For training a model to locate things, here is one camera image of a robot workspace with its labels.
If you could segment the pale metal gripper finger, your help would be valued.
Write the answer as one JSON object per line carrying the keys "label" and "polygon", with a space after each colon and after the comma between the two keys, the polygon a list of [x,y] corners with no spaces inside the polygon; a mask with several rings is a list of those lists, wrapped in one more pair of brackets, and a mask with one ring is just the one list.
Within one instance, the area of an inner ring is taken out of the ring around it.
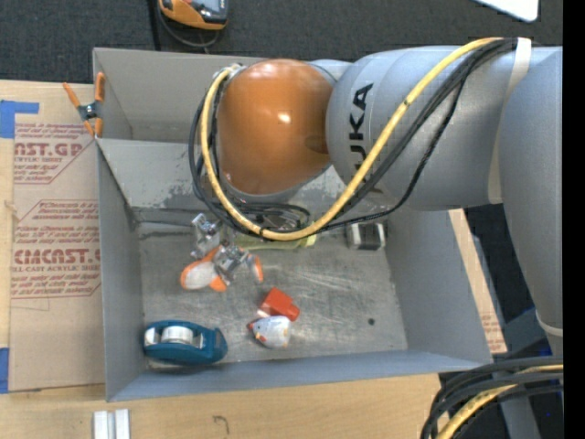
{"label": "pale metal gripper finger", "polygon": [[213,257],[216,272],[224,283],[230,283],[237,270],[244,264],[249,252],[235,244],[219,245]]}
{"label": "pale metal gripper finger", "polygon": [[199,213],[191,221],[191,226],[193,228],[191,256],[204,258],[219,246],[222,223],[216,219],[209,219],[204,213]]}

